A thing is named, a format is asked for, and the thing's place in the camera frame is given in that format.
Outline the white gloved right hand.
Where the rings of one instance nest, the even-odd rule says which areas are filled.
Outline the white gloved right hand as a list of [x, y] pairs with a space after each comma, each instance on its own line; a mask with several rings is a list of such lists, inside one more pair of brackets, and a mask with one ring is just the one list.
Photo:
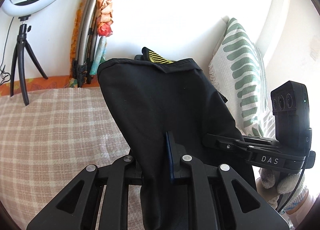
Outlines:
[[[259, 174], [260, 177], [256, 180], [257, 191], [274, 209], [280, 208], [278, 200], [281, 196], [293, 193], [300, 178], [300, 172], [289, 174], [277, 183], [274, 171], [260, 168]], [[281, 214], [295, 209], [307, 197], [309, 191], [304, 181], [305, 176], [303, 175], [295, 193], [280, 211]]]

